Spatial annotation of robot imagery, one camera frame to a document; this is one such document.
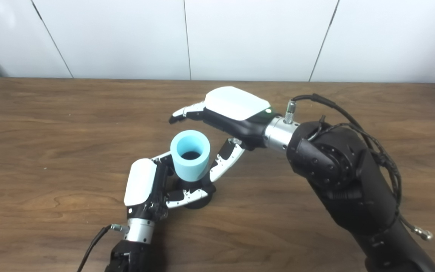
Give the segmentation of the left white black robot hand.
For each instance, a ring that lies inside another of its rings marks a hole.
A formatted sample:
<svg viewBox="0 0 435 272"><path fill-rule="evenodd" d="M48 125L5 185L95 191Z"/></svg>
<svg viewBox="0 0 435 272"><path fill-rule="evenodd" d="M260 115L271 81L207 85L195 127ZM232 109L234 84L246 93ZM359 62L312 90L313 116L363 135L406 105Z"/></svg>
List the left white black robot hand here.
<svg viewBox="0 0 435 272"><path fill-rule="evenodd" d="M168 216L169 209L203 208L215 192L209 173L198 181L179 178L170 152L138 159L131 165L126 182L126 218L157 222Z"/></svg>

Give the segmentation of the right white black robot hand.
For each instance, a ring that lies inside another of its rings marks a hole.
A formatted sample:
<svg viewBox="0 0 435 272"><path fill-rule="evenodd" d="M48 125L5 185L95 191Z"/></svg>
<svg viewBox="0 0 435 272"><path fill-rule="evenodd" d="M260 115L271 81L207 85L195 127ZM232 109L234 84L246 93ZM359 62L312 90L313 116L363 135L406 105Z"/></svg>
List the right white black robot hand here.
<svg viewBox="0 0 435 272"><path fill-rule="evenodd" d="M210 91L199 103L176 110L169 118L169 123L185 119L202 121L230 136L205 176L205 179L215 182L236 163L244 151L266 148L265 130L278 116L267 100L227 86Z"/></svg>

